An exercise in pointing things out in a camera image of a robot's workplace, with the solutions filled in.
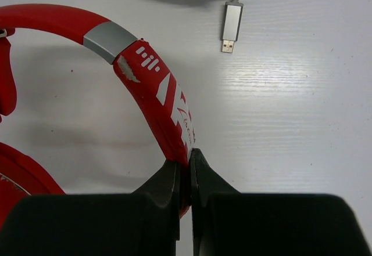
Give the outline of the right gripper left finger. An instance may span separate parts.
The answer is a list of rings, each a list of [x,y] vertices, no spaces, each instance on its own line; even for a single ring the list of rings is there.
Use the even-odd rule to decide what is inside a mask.
[[[166,161],[126,194],[21,199],[1,229],[2,255],[174,255],[180,165]]]

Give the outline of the red headphones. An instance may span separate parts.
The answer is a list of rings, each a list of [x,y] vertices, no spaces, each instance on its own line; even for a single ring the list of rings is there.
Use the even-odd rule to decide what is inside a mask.
[[[10,115],[17,103],[9,37],[18,28],[60,35],[105,59],[133,96],[164,156],[187,169],[195,134],[174,75],[144,39],[84,9],[37,3],[1,7],[1,116]]]

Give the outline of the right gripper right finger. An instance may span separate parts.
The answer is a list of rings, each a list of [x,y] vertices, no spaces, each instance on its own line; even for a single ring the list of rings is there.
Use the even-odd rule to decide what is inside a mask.
[[[353,210],[340,197],[241,193],[194,149],[191,171],[195,255],[370,255]]]

